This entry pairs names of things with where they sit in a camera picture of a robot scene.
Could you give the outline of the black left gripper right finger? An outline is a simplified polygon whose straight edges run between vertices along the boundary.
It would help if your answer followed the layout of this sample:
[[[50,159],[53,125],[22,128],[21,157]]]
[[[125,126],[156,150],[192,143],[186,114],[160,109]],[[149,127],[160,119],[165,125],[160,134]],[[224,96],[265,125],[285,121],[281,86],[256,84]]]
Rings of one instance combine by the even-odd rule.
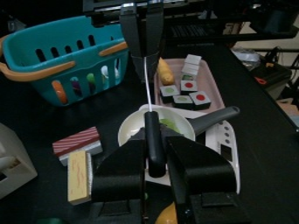
[[[164,125],[161,139],[177,224],[251,224],[229,161]]]

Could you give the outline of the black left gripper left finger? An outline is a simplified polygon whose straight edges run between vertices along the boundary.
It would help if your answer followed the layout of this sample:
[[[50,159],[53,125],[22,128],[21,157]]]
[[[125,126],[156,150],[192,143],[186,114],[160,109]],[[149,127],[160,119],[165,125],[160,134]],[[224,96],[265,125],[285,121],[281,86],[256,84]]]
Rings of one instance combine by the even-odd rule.
[[[145,129],[141,128],[93,171],[89,224],[144,224]]]

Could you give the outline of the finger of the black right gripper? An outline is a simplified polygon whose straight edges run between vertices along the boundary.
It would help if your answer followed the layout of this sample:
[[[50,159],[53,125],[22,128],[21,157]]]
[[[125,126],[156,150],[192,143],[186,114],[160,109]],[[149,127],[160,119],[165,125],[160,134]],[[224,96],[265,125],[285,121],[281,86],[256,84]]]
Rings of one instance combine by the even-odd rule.
[[[148,1],[145,14],[145,64],[148,80],[152,79],[157,67],[162,29],[164,3],[161,1]]]
[[[144,57],[140,46],[138,23],[134,3],[122,3],[120,6],[118,22],[134,65],[134,72],[141,81],[145,81]]]

